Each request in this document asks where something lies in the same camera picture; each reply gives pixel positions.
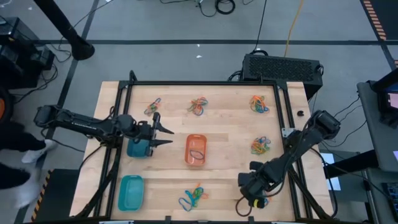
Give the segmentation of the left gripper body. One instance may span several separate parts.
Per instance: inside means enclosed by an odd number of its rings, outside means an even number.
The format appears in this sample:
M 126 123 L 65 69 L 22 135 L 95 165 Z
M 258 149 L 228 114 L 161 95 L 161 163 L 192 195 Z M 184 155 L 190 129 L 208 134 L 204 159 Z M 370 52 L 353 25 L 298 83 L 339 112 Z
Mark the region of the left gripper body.
M 142 139 L 148 140 L 150 147 L 154 151 L 156 147 L 152 146 L 152 141 L 156 139 L 156 124 L 160 121 L 160 114 L 158 112 L 154 113 L 152 121 L 152 125 L 149 125 L 147 121 L 140 121 L 138 123 L 140 133 L 134 141 L 139 142 Z

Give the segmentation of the white shoe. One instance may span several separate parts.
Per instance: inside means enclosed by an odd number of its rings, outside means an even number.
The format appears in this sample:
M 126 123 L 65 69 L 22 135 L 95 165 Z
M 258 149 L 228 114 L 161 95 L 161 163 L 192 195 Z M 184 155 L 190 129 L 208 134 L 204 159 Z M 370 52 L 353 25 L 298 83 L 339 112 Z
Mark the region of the white shoe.
M 29 150 L 27 151 L 24 156 L 22 157 L 22 163 L 24 164 L 31 164 L 37 162 L 37 160 L 43 156 L 46 152 L 55 149 L 58 144 L 51 139 L 44 139 L 42 141 L 44 143 L 44 147 L 40 148 L 39 150 Z
M 16 208 L 22 208 L 31 204 L 40 194 L 40 182 L 36 173 L 31 173 L 30 178 L 24 184 L 15 188 Z

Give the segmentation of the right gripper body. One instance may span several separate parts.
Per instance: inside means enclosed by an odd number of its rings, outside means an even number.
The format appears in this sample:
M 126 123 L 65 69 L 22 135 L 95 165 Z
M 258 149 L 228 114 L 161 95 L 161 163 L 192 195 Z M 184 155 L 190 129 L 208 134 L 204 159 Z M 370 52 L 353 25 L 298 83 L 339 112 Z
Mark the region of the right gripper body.
M 249 164 L 249 169 L 252 170 L 250 173 L 239 173 L 238 174 L 238 186 L 240 192 L 245 199 L 248 200 L 248 205 L 254 207 L 254 201 L 258 200 L 258 208 L 264 208 L 264 187 L 261 179 L 258 175 L 258 171 L 262 167 L 263 163 L 252 161 Z

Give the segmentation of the dark teal plastic basket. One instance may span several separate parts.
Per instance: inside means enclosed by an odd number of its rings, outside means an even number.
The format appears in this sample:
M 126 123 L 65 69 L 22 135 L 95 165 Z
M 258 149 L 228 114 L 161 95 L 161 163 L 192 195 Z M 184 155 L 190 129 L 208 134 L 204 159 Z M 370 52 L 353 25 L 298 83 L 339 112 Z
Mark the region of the dark teal plastic basket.
M 127 145 L 127 155 L 129 157 L 135 158 L 147 158 L 151 157 L 153 154 L 153 150 L 150 147 L 148 140 L 140 140 L 139 142 L 135 142 L 134 140 L 128 140 Z

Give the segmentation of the black keyboard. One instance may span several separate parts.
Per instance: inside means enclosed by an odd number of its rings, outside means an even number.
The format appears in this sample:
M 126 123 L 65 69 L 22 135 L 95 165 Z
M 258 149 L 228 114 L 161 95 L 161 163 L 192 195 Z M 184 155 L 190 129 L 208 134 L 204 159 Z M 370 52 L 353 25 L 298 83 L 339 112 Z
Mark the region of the black keyboard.
M 382 187 L 389 197 L 392 214 L 398 221 L 398 182 L 382 183 Z

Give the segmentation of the dark laptop screen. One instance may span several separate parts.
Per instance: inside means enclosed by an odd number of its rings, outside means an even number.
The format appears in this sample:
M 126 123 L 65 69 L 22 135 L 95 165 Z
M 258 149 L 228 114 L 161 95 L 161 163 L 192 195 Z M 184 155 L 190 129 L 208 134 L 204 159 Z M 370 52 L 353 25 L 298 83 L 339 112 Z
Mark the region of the dark laptop screen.
M 377 95 L 380 122 L 398 128 L 398 68 L 371 85 Z

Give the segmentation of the black mat orange stripes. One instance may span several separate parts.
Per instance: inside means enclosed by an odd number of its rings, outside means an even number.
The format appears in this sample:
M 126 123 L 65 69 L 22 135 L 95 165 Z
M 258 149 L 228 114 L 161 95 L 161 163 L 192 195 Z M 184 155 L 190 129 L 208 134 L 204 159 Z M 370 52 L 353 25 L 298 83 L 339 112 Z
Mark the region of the black mat orange stripes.
M 398 0 L 361 0 L 381 40 L 398 41 Z

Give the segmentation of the grey desk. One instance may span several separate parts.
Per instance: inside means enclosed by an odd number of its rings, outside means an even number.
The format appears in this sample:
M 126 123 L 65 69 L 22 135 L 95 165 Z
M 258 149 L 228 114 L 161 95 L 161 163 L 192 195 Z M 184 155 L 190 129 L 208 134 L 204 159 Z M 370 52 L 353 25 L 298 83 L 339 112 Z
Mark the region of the grey desk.
M 398 128 L 393 129 L 380 122 L 377 94 L 370 84 L 362 82 L 356 86 L 379 167 L 386 172 L 398 172 Z

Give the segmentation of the person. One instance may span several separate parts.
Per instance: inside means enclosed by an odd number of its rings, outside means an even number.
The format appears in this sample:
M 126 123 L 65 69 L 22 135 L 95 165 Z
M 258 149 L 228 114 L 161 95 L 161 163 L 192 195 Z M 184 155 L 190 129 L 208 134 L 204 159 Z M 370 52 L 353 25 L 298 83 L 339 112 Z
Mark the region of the person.
M 8 149 L 26 153 L 29 150 L 39 150 L 44 147 L 43 140 L 38 140 L 31 133 L 24 131 L 22 124 L 12 121 L 0 124 L 0 151 Z M 39 176 L 40 170 L 14 168 L 0 162 L 0 190 L 14 191 L 16 187 L 28 181 L 31 173 Z

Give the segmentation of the black equipment cart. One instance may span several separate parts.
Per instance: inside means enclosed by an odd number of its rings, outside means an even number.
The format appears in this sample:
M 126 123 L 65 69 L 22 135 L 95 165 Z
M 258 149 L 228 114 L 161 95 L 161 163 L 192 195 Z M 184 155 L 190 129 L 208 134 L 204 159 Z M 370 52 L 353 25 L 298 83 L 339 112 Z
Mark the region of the black equipment cart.
M 36 87 L 39 75 L 50 70 L 55 54 L 18 18 L 0 16 L 0 86 Z

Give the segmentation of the orange and black wheel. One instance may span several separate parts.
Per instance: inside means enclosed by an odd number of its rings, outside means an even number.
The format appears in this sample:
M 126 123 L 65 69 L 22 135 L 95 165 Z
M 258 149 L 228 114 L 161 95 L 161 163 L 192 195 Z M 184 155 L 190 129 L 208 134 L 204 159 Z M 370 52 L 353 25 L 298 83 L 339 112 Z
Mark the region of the orange and black wheel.
M 7 89 L 0 86 L 0 124 L 11 120 L 14 110 L 14 99 Z

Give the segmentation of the light teal plastic basket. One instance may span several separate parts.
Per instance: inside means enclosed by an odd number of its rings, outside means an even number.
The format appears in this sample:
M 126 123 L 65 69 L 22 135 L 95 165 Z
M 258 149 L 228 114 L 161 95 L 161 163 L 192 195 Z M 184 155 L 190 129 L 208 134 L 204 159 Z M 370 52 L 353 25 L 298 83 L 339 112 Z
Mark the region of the light teal plastic basket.
M 123 212 L 138 211 L 144 198 L 144 179 L 139 175 L 126 175 L 121 179 L 118 208 Z

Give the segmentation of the orange plastic basket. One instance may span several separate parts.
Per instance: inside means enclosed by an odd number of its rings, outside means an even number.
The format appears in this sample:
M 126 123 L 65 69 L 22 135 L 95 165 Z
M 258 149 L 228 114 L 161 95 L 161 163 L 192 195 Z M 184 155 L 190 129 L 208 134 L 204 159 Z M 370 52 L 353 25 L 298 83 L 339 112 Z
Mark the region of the orange plastic basket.
M 185 163 L 190 166 L 203 166 L 206 161 L 207 138 L 201 134 L 190 134 L 187 136 L 185 145 Z M 196 160 L 190 156 L 190 150 L 201 151 L 205 154 L 204 160 Z

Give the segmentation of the black pole stand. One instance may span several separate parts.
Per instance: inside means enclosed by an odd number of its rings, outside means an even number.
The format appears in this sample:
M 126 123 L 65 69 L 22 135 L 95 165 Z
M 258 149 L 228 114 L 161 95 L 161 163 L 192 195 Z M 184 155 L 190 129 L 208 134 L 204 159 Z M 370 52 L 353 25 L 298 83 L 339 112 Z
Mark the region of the black pole stand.
M 34 2 L 71 45 L 72 57 L 75 60 L 85 60 L 94 54 L 95 48 L 77 34 L 54 0 L 34 0 Z

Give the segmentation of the black computer case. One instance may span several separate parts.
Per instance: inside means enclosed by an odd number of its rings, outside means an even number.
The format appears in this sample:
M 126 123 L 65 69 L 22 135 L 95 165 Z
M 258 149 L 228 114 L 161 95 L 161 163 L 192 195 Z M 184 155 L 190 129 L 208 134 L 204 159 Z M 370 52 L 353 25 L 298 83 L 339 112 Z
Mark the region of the black computer case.
M 241 81 L 272 81 L 280 87 L 301 82 L 310 99 L 323 86 L 323 65 L 318 60 L 247 54 L 243 60 Z

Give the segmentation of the black mat yellow stripes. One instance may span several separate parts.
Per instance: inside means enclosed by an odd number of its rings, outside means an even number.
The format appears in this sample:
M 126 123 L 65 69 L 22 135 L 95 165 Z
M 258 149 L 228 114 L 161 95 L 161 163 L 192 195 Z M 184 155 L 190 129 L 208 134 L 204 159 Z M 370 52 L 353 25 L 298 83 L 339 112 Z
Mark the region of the black mat yellow stripes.
M 78 181 L 78 170 L 53 169 L 45 173 L 44 183 L 35 203 L 32 222 L 65 220 L 69 217 Z

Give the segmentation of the black desk leg bar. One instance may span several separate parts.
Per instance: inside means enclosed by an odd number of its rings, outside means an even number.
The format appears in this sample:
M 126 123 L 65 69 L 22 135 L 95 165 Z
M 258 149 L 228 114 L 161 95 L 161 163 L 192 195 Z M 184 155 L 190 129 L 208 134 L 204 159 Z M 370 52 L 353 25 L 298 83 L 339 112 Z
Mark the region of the black desk leg bar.
M 323 170 L 330 178 L 339 177 L 345 174 L 353 174 L 368 168 L 378 168 L 375 150 L 370 150 L 355 156 L 343 159 L 333 164 L 326 165 Z

